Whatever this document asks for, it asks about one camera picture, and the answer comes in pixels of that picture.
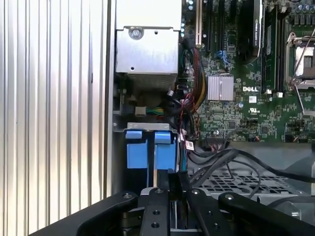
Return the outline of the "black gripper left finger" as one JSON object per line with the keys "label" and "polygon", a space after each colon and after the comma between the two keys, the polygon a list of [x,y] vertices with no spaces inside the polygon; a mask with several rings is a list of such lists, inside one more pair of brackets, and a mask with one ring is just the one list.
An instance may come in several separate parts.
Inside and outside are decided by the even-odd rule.
{"label": "black gripper left finger", "polygon": [[178,175],[141,195],[120,192],[33,233],[35,236],[168,236]]}

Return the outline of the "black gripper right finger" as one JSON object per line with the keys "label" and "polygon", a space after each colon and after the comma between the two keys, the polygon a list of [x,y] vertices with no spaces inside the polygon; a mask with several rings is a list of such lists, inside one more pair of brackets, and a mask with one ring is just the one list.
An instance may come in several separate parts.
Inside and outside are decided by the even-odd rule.
{"label": "black gripper right finger", "polygon": [[193,188],[179,172],[180,189],[204,236],[313,236],[315,227],[242,195],[227,192],[218,199]]}

